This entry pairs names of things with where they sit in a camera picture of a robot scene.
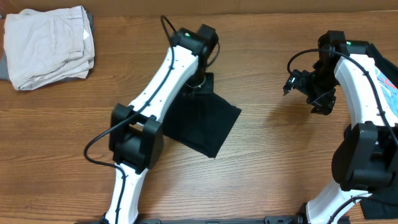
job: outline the folded white towel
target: folded white towel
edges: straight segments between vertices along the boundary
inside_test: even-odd
[[[64,78],[86,78],[94,66],[94,42],[82,6],[9,14],[4,51],[16,90],[34,90]]]

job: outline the wooden surface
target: wooden surface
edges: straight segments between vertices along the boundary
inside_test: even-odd
[[[242,109],[216,159],[165,138],[146,177],[144,218],[262,218],[297,211],[331,180],[331,158],[349,124],[339,88],[329,116],[310,114],[298,91],[282,97],[286,63],[317,46],[328,29],[368,40],[398,63],[398,12],[170,17],[191,30],[205,23],[220,37],[211,67],[215,92]],[[158,17],[96,17],[95,68],[87,80],[31,92],[0,82],[0,223],[73,223],[107,211],[113,169],[90,164],[83,148],[109,126],[162,63],[167,41]],[[311,69],[317,54],[294,68]],[[90,149],[111,162],[108,138]],[[348,213],[364,223],[360,206]]]

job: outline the stack of folded cloth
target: stack of folded cloth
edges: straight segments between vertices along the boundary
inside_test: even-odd
[[[16,90],[86,78],[94,66],[92,27],[92,15],[82,6],[8,14],[0,77],[8,78]]]

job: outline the cable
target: cable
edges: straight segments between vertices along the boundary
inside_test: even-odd
[[[106,136],[107,134],[111,133],[112,131],[125,126],[126,124],[128,124],[131,120],[133,120],[136,116],[138,116],[148,105],[149,103],[155,98],[156,94],[159,92],[159,90],[162,88],[163,84],[166,82],[167,78],[169,77],[171,71],[173,70],[173,65],[174,65],[174,48],[172,47],[172,43],[171,43],[171,37],[169,35],[169,32],[167,32],[166,26],[164,24],[164,21],[166,21],[169,26],[172,28],[172,30],[174,32],[176,32],[176,30],[174,29],[173,25],[171,24],[171,22],[165,17],[165,16],[161,16],[160,17],[160,22],[162,23],[162,27],[164,32],[166,33],[167,36],[167,40],[169,41],[170,44],[170,48],[171,48],[171,52],[172,52],[172,61],[170,63],[170,67],[169,70],[166,73],[166,76],[164,77],[164,79],[162,80],[162,82],[160,83],[160,85],[157,87],[157,89],[155,90],[155,92],[149,97],[149,99],[144,103],[144,105],[137,110],[133,115],[130,115],[129,117],[127,117],[125,120],[121,121],[120,123],[118,123],[117,125],[109,128],[108,130],[104,131],[103,133],[101,133],[100,135],[98,135],[97,137],[95,137],[93,140],[91,140],[85,147],[84,150],[84,155],[85,158],[89,161],[92,162],[94,164],[98,164],[98,165],[102,165],[102,166],[108,166],[108,167],[113,167],[115,169],[118,169],[121,173],[122,173],[122,187],[121,187],[121,191],[120,191],[120,195],[119,195],[119,199],[118,199],[118,204],[116,205],[116,219],[115,219],[115,224],[118,224],[118,220],[119,220],[119,210],[120,210],[120,203],[123,197],[123,192],[124,192],[124,188],[126,185],[126,173],[124,172],[124,170],[119,167],[116,166],[114,164],[110,164],[107,162],[101,162],[101,161],[96,161],[90,157],[88,157],[88,149],[98,140],[100,140],[102,137]]]
[[[372,200],[374,202],[382,203],[384,205],[392,206],[392,207],[398,207],[398,204],[396,203],[390,203],[390,202],[385,202],[376,198],[371,198],[371,197],[362,197],[362,196],[355,196],[350,198],[348,201],[346,201],[344,204],[340,205],[340,207],[337,208],[337,210],[332,214],[330,217],[329,221],[327,224],[332,224],[335,221],[336,216],[349,204],[351,203],[356,203],[356,200]]]
[[[214,58],[211,60],[210,63],[207,63],[206,68],[210,67],[216,61],[218,54],[220,53],[220,42],[217,42],[217,45],[218,45],[218,50],[216,56],[214,56]]]
[[[364,67],[362,67],[362,65],[360,65],[357,61],[355,61],[354,59],[350,58],[349,56],[347,56],[347,55],[345,55],[343,53],[336,52],[334,50],[327,50],[327,49],[308,49],[308,50],[303,50],[302,52],[299,52],[299,53],[295,54],[289,60],[289,62],[287,63],[287,71],[289,72],[289,74],[293,75],[292,71],[290,70],[290,64],[293,62],[293,60],[296,59],[298,56],[306,54],[306,53],[309,53],[309,52],[328,52],[328,53],[333,53],[333,54],[339,55],[339,56],[344,57],[345,59],[349,60],[350,62],[353,62],[364,73],[366,78],[368,78],[369,84],[370,84],[370,86],[372,88],[374,99],[376,100],[377,108],[379,109],[380,117],[381,117],[384,125],[387,127],[388,131],[390,132],[392,141],[394,142],[396,148],[398,149],[397,136],[394,134],[390,124],[388,123],[388,120],[386,118],[386,112],[384,112],[382,110],[382,106],[381,106],[379,95],[378,95],[377,90],[376,90],[376,86],[374,85],[374,82],[373,82],[369,72],[366,71],[366,69]]]

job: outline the wood grain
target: wood grain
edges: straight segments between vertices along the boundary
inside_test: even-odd
[[[282,97],[286,63],[328,29],[368,40],[398,63],[398,12],[172,16],[175,27],[208,24],[221,52],[215,92],[242,109],[216,159],[165,138],[144,183],[144,218],[262,218],[293,214],[331,180],[331,158],[349,125],[342,90],[329,116],[310,114],[297,91]],[[109,126],[164,59],[158,17],[96,17],[95,67],[87,80],[15,91],[0,82],[0,223],[73,223],[107,211],[114,170],[86,162],[85,144]],[[316,54],[294,62],[310,69]],[[108,138],[91,156],[111,162]],[[348,212],[366,223],[360,206]]]

